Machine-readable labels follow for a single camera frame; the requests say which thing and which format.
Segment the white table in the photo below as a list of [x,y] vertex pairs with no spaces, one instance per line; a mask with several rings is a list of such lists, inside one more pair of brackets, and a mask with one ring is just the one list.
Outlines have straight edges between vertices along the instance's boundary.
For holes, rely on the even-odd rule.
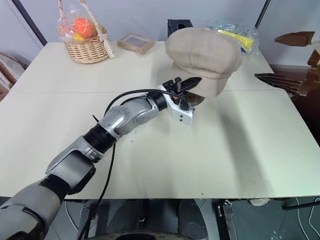
[[[168,79],[163,43],[147,56],[115,48],[116,59],[77,64],[49,43],[0,103],[0,196],[44,176],[48,163],[101,118],[119,93]],[[224,91],[196,107],[191,127],[166,111],[117,144],[107,199],[266,198],[319,195],[320,148],[286,92],[243,62]],[[89,184],[69,199],[95,199],[111,150]]]

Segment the cap brim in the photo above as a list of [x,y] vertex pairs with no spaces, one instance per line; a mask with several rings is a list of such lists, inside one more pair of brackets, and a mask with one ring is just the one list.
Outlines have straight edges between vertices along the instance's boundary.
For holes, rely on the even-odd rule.
[[188,92],[205,98],[214,98],[218,96],[223,91],[228,81],[228,78],[212,79],[183,71],[175,63],[172,64],[169,75],[171,79],[180,77],[182,81],[192,77],[202,78],[198,85],[190,89]]

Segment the wicker basket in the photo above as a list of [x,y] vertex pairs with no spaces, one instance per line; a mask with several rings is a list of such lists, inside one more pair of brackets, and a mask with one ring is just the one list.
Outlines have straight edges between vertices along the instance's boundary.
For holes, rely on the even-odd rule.
[[[91,17],[97,31],[97,36],[84,41],[65,41],[64,45],[70,57],[75,62],[82,64],[93,64],[107,58],[114,58],[115,55],[111,49],[106,29],[98,24],[85,0],[79,1]],[[61,19],[65,19],[66,15],[63,10],[62,0],[58,0],[58,4],[60,17]]]

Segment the robotic arm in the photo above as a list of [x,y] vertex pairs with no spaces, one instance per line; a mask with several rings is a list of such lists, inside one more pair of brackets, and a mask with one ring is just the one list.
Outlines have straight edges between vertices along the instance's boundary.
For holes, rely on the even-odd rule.
[[[180,96],[188,94],[200,77],[175,82],[160,90]],[[162,93],[148,93],[111,108],[106,115],[49,164],[45,177],[14,195],[0,206],[0,239],[41,240],[57,215],[66,195],[79,193],[96,172],[94,166],[123,135],[149,122],[168,109],[169,114],[191,125],[194,108],[184,100]]]

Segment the plastic package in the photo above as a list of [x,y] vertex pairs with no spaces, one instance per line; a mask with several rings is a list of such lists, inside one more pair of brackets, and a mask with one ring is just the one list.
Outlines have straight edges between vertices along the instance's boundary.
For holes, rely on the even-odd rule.
[[60,1],[59,7],[60,18],[57,22],[57,31],[62,41],[84,41],[97,36],[95,24],[85,10],[70,5],[69,11],[65,13]]
[[135,33],[129,33],[117,42],[119,47],[144,55],[154,45],[155,40]]
[[241,43],[241,51],[245,55],[258,54],[259,34],[256,28],[240,23],[212,22],[208,25],[212,30],[237,38]]

